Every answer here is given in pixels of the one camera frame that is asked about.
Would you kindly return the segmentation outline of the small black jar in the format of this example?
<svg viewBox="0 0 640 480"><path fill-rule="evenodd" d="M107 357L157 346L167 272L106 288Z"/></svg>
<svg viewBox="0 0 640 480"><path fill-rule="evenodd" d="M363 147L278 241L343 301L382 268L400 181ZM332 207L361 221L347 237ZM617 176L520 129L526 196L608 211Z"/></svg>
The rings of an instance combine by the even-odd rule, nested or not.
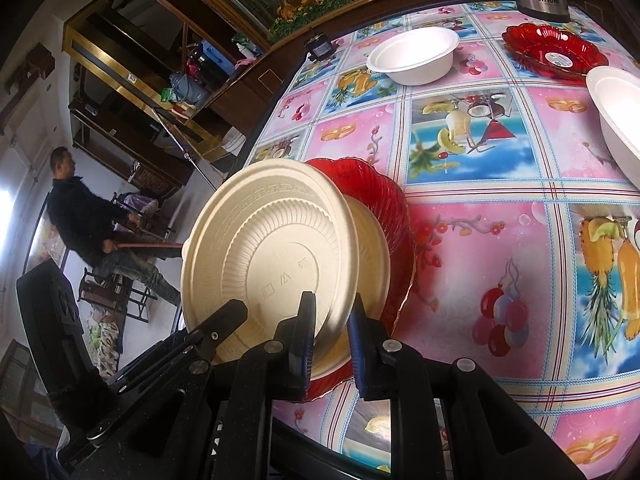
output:
<svg viewBox="0 0 640 480"><path fill-rule="evenodd" d="M336 52L336 45L326 34L317 34L305 42L308 60L311 62L325 61Z"/></svg>

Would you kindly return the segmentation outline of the red plastic dish with label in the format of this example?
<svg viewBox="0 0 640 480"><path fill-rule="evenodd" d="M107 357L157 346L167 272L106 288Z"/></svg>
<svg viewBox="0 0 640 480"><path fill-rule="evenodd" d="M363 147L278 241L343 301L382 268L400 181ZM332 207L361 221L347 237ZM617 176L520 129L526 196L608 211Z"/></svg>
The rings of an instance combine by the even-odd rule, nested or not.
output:
<svg viewBox="0 0 640 480"><path fill-rule="evenodd" d="M509 26L502 41L521 65L547 78L584 82L590 70L608 66L597 46L551 25Z"/></svg>

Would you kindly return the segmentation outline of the colourful fruit pattern tablecloth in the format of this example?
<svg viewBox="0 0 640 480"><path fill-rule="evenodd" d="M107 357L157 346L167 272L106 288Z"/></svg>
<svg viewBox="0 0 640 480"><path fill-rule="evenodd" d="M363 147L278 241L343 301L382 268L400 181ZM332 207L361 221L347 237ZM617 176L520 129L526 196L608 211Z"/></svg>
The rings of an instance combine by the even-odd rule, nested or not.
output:
<svg viewBox="0 0 640 480"><path fill-rule="evenodd" d="M480 1L350 32L297 71L248 160L356 157L393 179L416 251L396 336L480 364L594 479L639 434L639 192L588 90L506 50L525 22ZM383 41L428 26L460 38L446 76L410 87L368 70Z"/></svg>

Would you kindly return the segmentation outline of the small beige plastic bowl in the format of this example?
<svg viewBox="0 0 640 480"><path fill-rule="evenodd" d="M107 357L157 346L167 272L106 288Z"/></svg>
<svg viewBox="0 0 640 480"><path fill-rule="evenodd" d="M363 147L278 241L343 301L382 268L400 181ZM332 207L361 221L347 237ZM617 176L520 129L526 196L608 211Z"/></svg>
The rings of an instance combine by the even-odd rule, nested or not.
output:
<svg viewBox="0 0 640 480"><path fill-rule="evenodd" d="M379 318L390 289L390 250L375 215L356 198L345 195L354 218L359 248L357 292L370 318ZM321 359L314 358L311 380L326 378L349 360L347 328L341 332L333 348Z"/></svg>

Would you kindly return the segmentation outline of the man in dark clothes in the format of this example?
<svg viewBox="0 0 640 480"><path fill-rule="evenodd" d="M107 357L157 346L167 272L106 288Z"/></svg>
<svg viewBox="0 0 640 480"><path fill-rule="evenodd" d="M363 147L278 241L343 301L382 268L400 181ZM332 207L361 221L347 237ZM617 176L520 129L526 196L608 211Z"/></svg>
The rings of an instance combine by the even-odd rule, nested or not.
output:
<svg viewBox="0 0 640 480"><path fill-rule="evenodd" d="M122 274L145 285L153 294L178 307L181 295L168 283L153 258L179 258L179 249L118 248L117 242L157 243L132 233L119 232L121 226L138 226L141 219L126 209L93 194L75 174L72 154L64 146L50 155L52 190L48 211L65 245L82 259L99 278Z"/></svg>

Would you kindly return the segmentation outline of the large white foam bowl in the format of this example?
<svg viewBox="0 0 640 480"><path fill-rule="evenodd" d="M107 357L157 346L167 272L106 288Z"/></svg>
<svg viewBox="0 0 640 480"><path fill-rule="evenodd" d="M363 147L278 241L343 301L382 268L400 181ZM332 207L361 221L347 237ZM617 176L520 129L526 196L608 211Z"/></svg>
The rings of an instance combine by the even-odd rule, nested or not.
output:
<svg viewBox="0 0 640 480"><path fill-rule="evenodd" d="M611 66L590 70L586 85L603 139L624 176L639 187L639 78Z"/></svg>

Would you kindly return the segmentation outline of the small white foam bowl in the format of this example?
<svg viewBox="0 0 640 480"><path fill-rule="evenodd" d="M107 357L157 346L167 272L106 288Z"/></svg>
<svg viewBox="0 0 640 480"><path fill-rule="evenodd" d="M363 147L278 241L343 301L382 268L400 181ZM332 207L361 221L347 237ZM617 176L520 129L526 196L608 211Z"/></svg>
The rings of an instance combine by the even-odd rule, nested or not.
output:
<svg viewBox="0 0 640 480"><path fill-rule="evenodd" d="M375 47L367 58L367 68L396 84L423 86L449 73L459 44L458 34L449 28L408 30Z"/></svg>

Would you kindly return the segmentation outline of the large beige plastic bowl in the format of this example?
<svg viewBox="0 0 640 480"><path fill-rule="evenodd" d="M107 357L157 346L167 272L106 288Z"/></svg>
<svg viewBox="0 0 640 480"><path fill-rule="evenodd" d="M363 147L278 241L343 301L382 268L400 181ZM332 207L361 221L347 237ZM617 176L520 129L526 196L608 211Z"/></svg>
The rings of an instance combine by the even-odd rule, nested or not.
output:
<svg viewBox="0 0 640 480"><path fill-rule="evenodd" d="M183 317L193 330L227 301L243 301L246 321L216 351L217 361L233 361L273 338L312 292L320 361L343 333L358 271L355 221L337 186L304 162L255 162L210 196L183 244Z"/></svg>

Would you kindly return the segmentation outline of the framed wall picture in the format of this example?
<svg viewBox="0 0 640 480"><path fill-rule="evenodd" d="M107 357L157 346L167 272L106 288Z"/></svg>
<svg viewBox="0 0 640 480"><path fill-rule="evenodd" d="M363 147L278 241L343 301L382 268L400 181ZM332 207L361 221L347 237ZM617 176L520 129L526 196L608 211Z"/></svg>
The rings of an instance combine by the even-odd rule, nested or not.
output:
<svg viewBox="0 0 640 480"><path fill-rule="evenodd" d="M61 270L66 265L70 250L66 247L58 229L52 223L48 211L50 195L44 200L36 223L29 250L25 258L23 272L32 270L38 264L51 259Z"/></svg>

